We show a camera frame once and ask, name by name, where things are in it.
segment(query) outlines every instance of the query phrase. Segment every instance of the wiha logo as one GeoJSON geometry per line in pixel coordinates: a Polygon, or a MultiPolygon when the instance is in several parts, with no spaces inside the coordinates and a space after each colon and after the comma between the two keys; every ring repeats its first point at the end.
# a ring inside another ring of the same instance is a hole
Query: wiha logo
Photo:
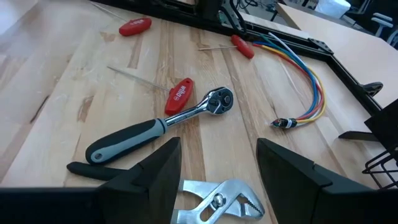
{"type": "Polygon", "coordinates": [[[180,89],[179,89],[179,90],[177,91],[177,93],[175,94],[174,100],[179,100],[180,97],[181,97],[182,95],[185,94],[185,89],[186,89],[186,88],[187,88],[187,87],[185,87],[185,86],[181,86],[180,89]]]}
{"type": "Polygon", "coordinates": [[[143,22],[144,22],[144,20],[140,19],[140,20],[137,20],[137,21],[134,21],[134,22],[130,22],[130,25],[142,24],[143,22]]]}

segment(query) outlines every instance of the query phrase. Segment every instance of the wire bundle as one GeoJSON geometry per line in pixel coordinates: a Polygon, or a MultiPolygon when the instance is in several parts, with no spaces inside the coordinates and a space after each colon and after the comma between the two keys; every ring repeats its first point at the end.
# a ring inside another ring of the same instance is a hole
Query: wire bundle
{"type": "Polygon", "coordinates": [[[274,54],[277,54],[284,60],[288,61],[296,68],[301,70],[310,79],[313,89],[313,101],[311,107],[303,115],[298,118],[278,118],[271,123],[271,125],[277,128],[294,128],[301,126],[318,119],[325,112],[326,109],[326,98],[325,91],[318,75],[309,68],[300,58],[297,56],[292,49],[290,49],[283,41],[281,41],[274,34],[269,33],[275,40],[280,42],[287,50],[282,49],[276,44],[272,43],[266,36],[261,34],[261,37],[266,42],[253,42],[253,45],[266,49],[274,54]]]}

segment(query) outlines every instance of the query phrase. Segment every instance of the screwdriver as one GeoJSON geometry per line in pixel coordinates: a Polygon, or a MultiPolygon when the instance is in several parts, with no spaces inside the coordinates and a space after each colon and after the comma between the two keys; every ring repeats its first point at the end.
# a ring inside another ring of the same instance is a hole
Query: screwdriver
{"type": "Polygon", "coordinates": [[[141,32],[144,32],[145,30],[150,28],[150,25],[152,25],[152,20],[149,18],[140,18],[140,19],[133,19],[130,21],[127,21],[123,19],[122,17],[116,15],[115,13],[105,9],[104,7],[101,7],[93,2],[90,1],[92,5],[97,7],[98,9],[101,9],[107,13],[110,13],[111,15],[116,16],[120,20],[126,22],[123,26],[119,28],[119,33],[125,37],[128,37],[130,35],[134,34],[140,34],[141,32]]]}
{"type": "Polygon", "coordinates": [[[124,75],[129,75],[129,76],[136,78],[142,82],[156,86],[157,88],[161,88],[163,90],[168,91],[169,98],[167,99],[164,113],[169,116],[179,113],[182,110],[182,108],[187,104],[187,101],[192,94],[194,82],[190,78],[184,78],[174,88],[169,90],[168,88],[165,88],[165,87],[155,84],[153,82],[147,81],[145,79],[139,78],[131,73],[125,72],[118,68],[115,68],[115,67],[112,67],[109,65],[108,65],[108,68],[110,68],[114,71],[117,71],[119,73],[122,73],[124,75]]]}
{"type": "Polygon", "coordinates": [[[237,48],[244,56],[248,59],[252,59],[254,57],[254,51],[250,46],[237,35],[232,35],[231,42],[234,46],[227,46],[227,47],[208,47],[208,48],[201,48],[199,50],[214,50],[214,49],[228,49],[228,48],[237,48]]]}

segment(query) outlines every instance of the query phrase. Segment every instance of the wire connector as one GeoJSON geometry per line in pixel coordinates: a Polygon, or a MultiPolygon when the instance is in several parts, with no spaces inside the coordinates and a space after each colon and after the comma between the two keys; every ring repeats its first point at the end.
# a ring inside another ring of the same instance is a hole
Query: wire connector
{"type": "Polygon", "coordinates": [[[297,120],[294,118],[278,118],[271,125],[276,128],[294,128],[297,125],[297,120]]]}

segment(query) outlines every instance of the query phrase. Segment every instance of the wire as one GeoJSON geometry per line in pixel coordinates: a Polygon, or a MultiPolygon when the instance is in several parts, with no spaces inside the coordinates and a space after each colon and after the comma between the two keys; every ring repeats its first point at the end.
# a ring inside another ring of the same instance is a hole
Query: wire
{"type": "Polygon", "coordinates": [[[237,0],[237,1],[236,1],[235,8],[236,8],[236,9],[239,9],[239,7],[241,7],[241,0],[237,0]]]}
{"type": "Polygon", "coordinates": [[[285,52],[283,52],[281,50],[274,49],[272,47],[262,45],[262,44],[257,44],[257,43],[254,43],[254,46],[261,47],[263,49],[266,49],[268,51],[271,51],[271,52],[277,54],[278,56],[282,57],[283,59],[285,59],[286,61],[288,61],[295,67],[297,67],[299,70],[301,70],[303,73],[305,73],[309,78],[311,78],[311,76],[314,76],[315,79],[317,80],[316,88],[317,88],[317,92],[319,91],[319,93],[320,93],[320,100],[319,100],[319,102],[317,102],[317,106],[314,110],[312,110],[308,114],[305,114],[295,120],[297,122],[296,126],[301,126],[301,125],[307,124],[309,122],[315,121],[320,116],[322,116],[322,114],[326,110],[326,98],[325,98],[324,87],[323,87],[322,82],[319,79],[319,76],[309,67],[307,67],[307,70],[309,70],[310,73],[306,72],[302,67],[299,66],[299,64],[295,60],[293,60],[292,57],[290,57],[289,54],[286,54],[285,52]]]}
{"type": "Polygon", "coordinates": [[[236,16],[239,19],[239,24],[241,25],[242,29],[243,29],[243,34],[246,34],[248,32],[248,30],[246,29],[246,23],[242,17],[242,15],[239,13],[239,11],[236,9],[235,5],[234,5],[234,0],[229,0],[229,4],[231,5],[232,10],[235,12],[236,16]]]}
{"type": "Polygon", "coordinates": [[[275,38],[275,40],[277,40],[280,44],[282,44],[290,53],[292,53],[292,55],[294,55],[301,63],[303,63],[303,65],[307,66],[303,60],[301,60],[301,58],[299,56],[297,56],[296,53],[294,53],[294,51],[292,49],[290,49],[290,47],[288,47],[283,41],[281,41],[277,36],[275,36],[273,33],[268,32],[268,34],[275,38]]]}
{"type": "Polygon", "coordinates": [[[242,7],[242,9],[247,8],[248,6],[258,7],[259,3],[255,0],[244,0],[246,2],[246,6],[242,7]]]}
{"type": "MultiPolygon", "coordinates": [[[[290,49],[283,41],[281,41],[278,37],[276,37],[276,36],[275,36],[274,34],[272,34],[271,32],[269,32],[268,34],[271,35],[273,38],[275,38],[278,42],[280,42],[280,43],[289,51],[289,54],[287,54],[287,55],[289,55],[290,58],[294,59],[295,62],[297,62],[307,73],[311,74],[311,71],[309,71],[309,70],[307,69],[307,65],[301,60],[301,58],[299,58],[299,56],[297,56],[297,55],[293,52],[292,49],[290,49]]],[[[272,43],[265,35],[261,34],[261,37],[262,37],[264,40],[268,41],[270,44],[272,44],[274,47],[276,47],[276,48],[278,48],[279,50],[281,50],[282,52],[285,52],[285,53],[286,53],[286,51],[285,51],[284,49],[282,49],[282,48],[280,48],[279,46],[277,46],[276,44],[272,43]]],[[[316,81],[315,81],[314,78],[311,78],[311,82],[312,82],[312,88],[313,88],[313,101],[312,101],[311,107],[308,109],[307,112],[304,113],[304,115],[309,114],[309,112],[311,112],[311,111],[314,109],[314,107],[317,105],[317,102],[318,102],[317,91],[315,90],[316,81]]]]}

